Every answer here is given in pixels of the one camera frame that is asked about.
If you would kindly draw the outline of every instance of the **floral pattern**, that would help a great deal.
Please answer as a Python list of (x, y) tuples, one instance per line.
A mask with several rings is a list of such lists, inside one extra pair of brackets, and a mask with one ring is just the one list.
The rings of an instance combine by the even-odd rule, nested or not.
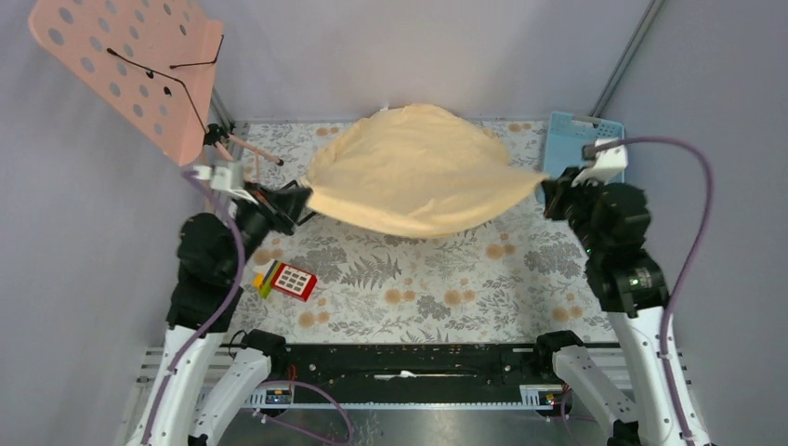
[[(509, 148), (512, 165), (538, 169), (545, 122), (479, 123)], [(279, 167), (254, 154), (243, 161), (252, 179), (279, 188), (300, 179), (312, 154), (349, 127), (245, 124)], [(270, 235), (244, 274), (230, 333), (258, 328), (289, 342), (532, 342), (571, 329), (586, 341), (613, 341), (607, 318), (584, 279), (585, 254), (565, 222), (542, 218), (531, 197), (502, 216), (451, 237), (415, 240), (316, 216), (292, 237)], [(251, 286), (257, 264), (278, 258), (317, 275), (308, 302)]]

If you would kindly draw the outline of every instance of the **blue plastic tray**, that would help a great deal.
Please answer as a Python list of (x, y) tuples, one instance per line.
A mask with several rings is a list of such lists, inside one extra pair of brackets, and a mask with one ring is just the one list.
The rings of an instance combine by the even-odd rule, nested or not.
[[(623, 137), (624, 126), (614, 121), (553, 111), (547, 128), (542, 171), (551, 178), (558, 178), (567, 167), (585, 164), (581, 155), (584, 144), (599, 138)], [(624, 172), (614, 177), (611, 182), (624, 182)], [(545, 202), (539, 189), (536, 198), (539, 203)]]

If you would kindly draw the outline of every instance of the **beige cloth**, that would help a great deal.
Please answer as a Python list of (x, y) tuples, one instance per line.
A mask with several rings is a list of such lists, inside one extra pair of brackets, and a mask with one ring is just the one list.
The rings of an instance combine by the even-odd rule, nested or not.
[(312, 159), (308, 206), (351, 225), (428, 238), (473, 228), (533, 193), (546, 175), (508, 166), (506, 147), (432, 105), (358, 121)]

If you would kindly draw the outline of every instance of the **purple cable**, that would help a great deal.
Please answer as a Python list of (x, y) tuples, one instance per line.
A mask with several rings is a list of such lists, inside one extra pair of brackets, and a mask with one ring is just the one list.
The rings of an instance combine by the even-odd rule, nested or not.
[(665, 378), (667, 380), (668, 391), (670, 393), (670, 399), (673, 402), (673, 408), (676, 411), (676, 418), (678, 419), (678, 424), (681, 427), (681, 431), (684, 435), (684, 441), (687, 442), (689, 446), (695, 446), (695, 441), (692, 440), (692, 431), (690, 430), (690, 423), (687, 420), (687, 416), (684, 414), (684, 407), (681, 405), (681, 398), (678, 395), (678, 386), (676, 384), (676, 377), (673, 375), (673, 369), (670, 366), (670, 357), (668, 356), (668, 328), (670, 327), (670, 320), (673, 317), (673, 313), (676, 310), (676, 303), (678, 302), (678, 296), (681, 293), (681, 289), (684, 287), (684, 281), (687, 277), (687, 273), (690, 270), (690, 265), (695, 260), (695, 256), (698, 254), (698, 246), (701, 245), (701, 241), (706, 233), (706, 228), (708, 227), (709, 216), (711, 215), (712, 210), (712, 202), (714, 201), (714, 175), (712, 173), (712, 167), (709, 164), (709, 160), (706, 158), (703, 153), (698, 150), (695, 146), (689, 144), (686, 141), (682, 141), (681, 139), (677, 138), (670, 138), (670, 137), (635, 137), (635, 138), (624, 138), (618, 139), (616, 141), (612, 141), (606, 144), (601, 144), (596, 147), (596, 152), (604, 151), (607, 149), (612, 149), (613, 147), (617, 146), (627, 146), (631, 144), (638, 144), (641, 142), (653, 142), (659, 144), (668, 144), (672, 146), (677, 146), (685, 151), (691, 153), (695, 159), (698, 160), (698, 163), (701, 165), (701, 169), (703, 170), (703, 176), (705, 177), (706, 182), (706, 198), (705, 203), (703, 204), (703, 217), (701, 218), (701, 226), (698, 228), (698, 235), (695, 236), (695, 241), (692, 242), (692, 247), (689, 249), (689, 254), (687, 254), (687, 258), (684, 260), (684, 265), (681, 267), (681, 271), (678, 273), (678, 278), (676, 279), (676, 284), (673, 286), (673, 295), (670, 301), (667, 304), (667, 307), (664, 310), (663, 318), (660, 321), (660, 352), (662, 353), (662, 360), (663, 360), (663, 368), (665, 373)]
[(569, 420), (567, 419), (566, 416), (566, 401), (568, 401), (569, 398), (571, 398), (571, 389), (567, 390), (566, 394), (563, 396), (563, 398), (561, 398), (561, 420), (563, 420), (564, 427), (567, 429), (567, 433), (569, 434), (571, 439), (573, 439), (574, 442), (579, 444), (580, 446), (583, 446), (583, 443), (581, 443), (577, 439), (577, 437), (575, 437), (574, 434), (571, 433), (571, 429), (569, 428)]
[(194, 334), (183, 344), (183, 346), (176, 352), (173, 356), (173, 359), (170, 361), (170, 365), (167, 366), (167, 371), (170, 374), (166, 374), (164, 378), (162, 378), (162, 384), (159, 386), (159, 389), (156, 391), (156, 395), (153, 398), (153, 404), (151, 405), (151, 412), (148, 413), (148, 419), (145, 421), (145, 430), (142, 433), (142, 442), (141, 444), (145, 445), (148, 444), (148, 440), (151, 439), (151, 432), (153, 431), (153, 422), (156, 420), (156, 413), (159, 412), (159, 406), (162, 405), (162, 399), (164, 398), (164, 392), (167, 389), (167, 385), (170, 383), (170, 376), (172, 373), (175, 372), (177, 368), (177, 364), (183, 355), (186, 354), (186, 351), (194, 344), (200, 336), (204, 335), (205, 332), (211, 328), (211, 325), (219, 319), (222, 313), (230, 306), (232, 302), (232, 297), (235, 295), (238, 286), (241, 284), (241, 278), (243, 276), (243, 263), (244, 263), (244, 253), (243, 253), (243, 243), (241, 241), (241, 232), (238, 230), (238, 226), (236, 226), (235, 221), (232, 220), (230, 216), (230, 211), (228, 211), (227, 207), (223, 206), (217, 197), (214, 196), (208, 189), (203, 186), (199, 180), (194, 178), (195, 172), (193, 170), (186, 170), (181, 173), (181, 176), (186, 178), (187, 181), (197, 189), (202, 195), (208, 198), (211, 201), (211, 204), (214, 208), (221, 214), (224, 220), (227, 222), (228, 227), (230, 228), (230, 232), (232, 232), (232, 238), (235, 241), (235, 250), (238, 254), (238, 270), (235, 272), (235, 280), (230, 287), (230, 291), (225, 297), (224, 302), (217, 308), (214, 314), (208, 318), (207, 321), (203, 325), (197, 329)]
[(266, 416), (266, 415), (263, 415), (263, 421), (270, 420), (273, 423), (276, 423), (277, 425), (291, 428), (291, 429), (293, 429), (293, 430), (295, 430), (297, 432), (300, 432), (300, 433), (302, 433), (304, 435), (310, 436), (310, 437), (312, 437), (314, 439), (318, 439), (318, 440), (320, 440), (320, 441), (322, 441), (324, 443), (333, 444), (334, 446), (347, 446), (353, 441), (353, 425), (350, 423), (350, 417), (348, 416), (348, 411), (346, 411), (341, 405), (339, 405), (339, 402), (337, 402), (334, 398), (332, 398), (331, 395), (326, 393), (325, 390), (323, 390), (323, 389), (321, 389), (321, 388), (319, 388), (317, 386), (313, 386), (312, 384), (304, 383), (304, 382), (301, 382), (301, 381), (284, 381), (284, 380), (282, 380), (282, 381), (266, 381), (261, 386), (262, 387), (267, 387), (267, 386), (298, 386), (298, 387), (308, 388), (309, 390), (311, 390), (311, 391), (313, 391), (315, 393), (318, 393), (320, 396), (322, 396), (323, 398), (328, 400), (328, 402), (332, 403), (334, 405), (334, 407), (336, 407), (336, 409), (339, 411), (339, 414), (342, 415), (342, 419), (345, 420), (345, 425), (348, 426), (348, 439), (343, 440), (343, 441), (337, 441), (335, 439), (328, 439), (326, 437), (323, 437), (320, 434), (316, 434), (316, 433), (312, 432), (311, 430), (305, 429), (304, 427), (291, 425), (290, 423), (287, 423), (286, 421), (282, 421), (282, 420), (279, 420), (277, 418), (273, 418), (273, 417)]

